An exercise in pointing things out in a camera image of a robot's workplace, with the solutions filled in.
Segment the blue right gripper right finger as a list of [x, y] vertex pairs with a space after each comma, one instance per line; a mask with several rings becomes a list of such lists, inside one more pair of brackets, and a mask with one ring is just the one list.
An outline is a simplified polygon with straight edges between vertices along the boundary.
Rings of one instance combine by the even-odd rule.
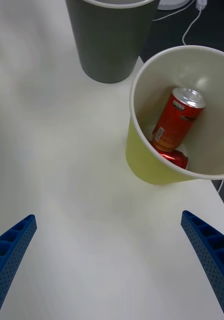
[[224, 235], [187, 210], [182, 213], [181, 226], [224, 313]]

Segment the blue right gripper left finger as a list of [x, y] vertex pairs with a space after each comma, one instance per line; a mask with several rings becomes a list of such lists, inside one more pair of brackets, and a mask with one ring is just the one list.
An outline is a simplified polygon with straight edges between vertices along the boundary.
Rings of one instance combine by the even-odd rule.
[[30, 214], [0, 236], [0, 309], [36, 230]]

